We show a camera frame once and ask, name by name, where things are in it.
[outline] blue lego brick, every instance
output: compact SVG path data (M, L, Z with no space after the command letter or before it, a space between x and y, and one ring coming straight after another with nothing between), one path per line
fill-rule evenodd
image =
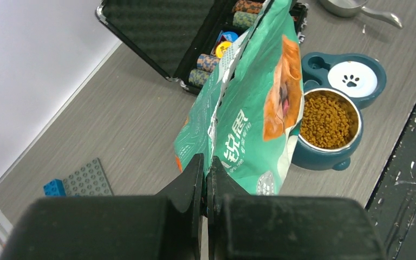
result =
M64 191L63 182L58 179L53 179L49 183L44 185L44 193L47 197L61 197L66 196Z

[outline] green bag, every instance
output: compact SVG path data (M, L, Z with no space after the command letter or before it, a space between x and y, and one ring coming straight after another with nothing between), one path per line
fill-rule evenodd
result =
M290 5L265 1L253 27L227 49L174 142L180 170L203 153L206 175L215 155L250 194L278 194L304 105Z

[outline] metal pan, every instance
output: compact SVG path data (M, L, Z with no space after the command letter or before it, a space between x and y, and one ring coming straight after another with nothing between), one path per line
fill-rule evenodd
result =
M370 9L365 6L367 0L320 0L320 3L326 10L336 16L353 17L358 13L362 13L402 29L401 19L397 15L391 12Z

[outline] lego baseplate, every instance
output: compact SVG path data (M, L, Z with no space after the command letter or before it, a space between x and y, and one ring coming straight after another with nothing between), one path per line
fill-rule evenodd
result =
M96 158L63 179L66 196L113 196L100 159Z

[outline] pet bowl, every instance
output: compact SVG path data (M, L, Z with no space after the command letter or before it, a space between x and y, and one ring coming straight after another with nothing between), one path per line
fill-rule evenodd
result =
M350 156L355 152L360 144L363 132L363 119L361 113L353 101L343 92L330 88L313 88L304 93L304 96L309 95L325 96L337 100L343 104L347 116L351 118L352 122L349 126L349 140L347 144L342 147L327 149L317 147L307 141L301 134L299 134L292 157L292 163L309 170L345 170L350 165Z
M362 54L329 55L309 53L302 59L304 95L318 93L336 97L352 118L350 139L336 149L312 145L300 134L292 163L309 170L343 171L361 142L363 118L360 110L370 106L383 92L387 76L374 59Z
M309 53L302 59L302 77L309 87L325 86L344 92L359 109L370 106L387 83L385 70L378 61L354 53Z

